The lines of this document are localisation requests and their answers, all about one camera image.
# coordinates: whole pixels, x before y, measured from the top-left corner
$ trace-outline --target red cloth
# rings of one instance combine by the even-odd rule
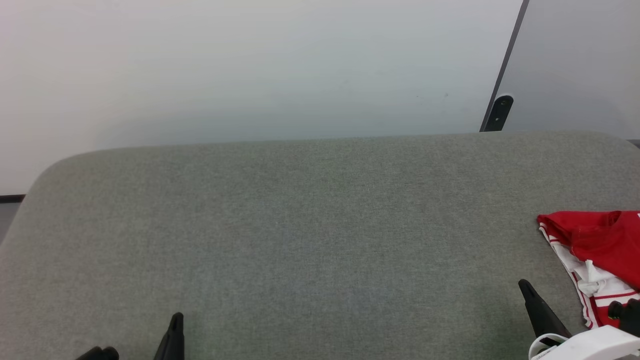
[[[640,212],[559,211],[539,215],[538,222],[581,261],[640,288]]]

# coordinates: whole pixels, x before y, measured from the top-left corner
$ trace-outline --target white robot part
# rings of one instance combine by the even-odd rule
[[[561,342],[549,347],[541,342],[549,338]],[[529,360],[615,360],[640,349],[640,338],[606,325],[576,334],[566,339],[556,334],[545,334],[536,339],[529,349]]]

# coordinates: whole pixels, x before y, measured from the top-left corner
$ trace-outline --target red and white garment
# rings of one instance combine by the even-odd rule
[[[538,222],[578,291],[587,327],[617,327],[609,304],[640,300],[640,213],[560,211]]]

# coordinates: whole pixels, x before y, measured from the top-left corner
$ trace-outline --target gray fabric surface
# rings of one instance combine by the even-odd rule
[[[121,149],[47,170],[0,245],[0,358],[522,359],[530,280],[584,330],[535,216],[640,208],[595,133]]]

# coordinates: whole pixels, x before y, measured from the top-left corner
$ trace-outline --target wall baseboard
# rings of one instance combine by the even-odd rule
[[[10,202],[22,202],[24,200],[24,194],[22,195],[0,195],[0,204],[7,204]]]

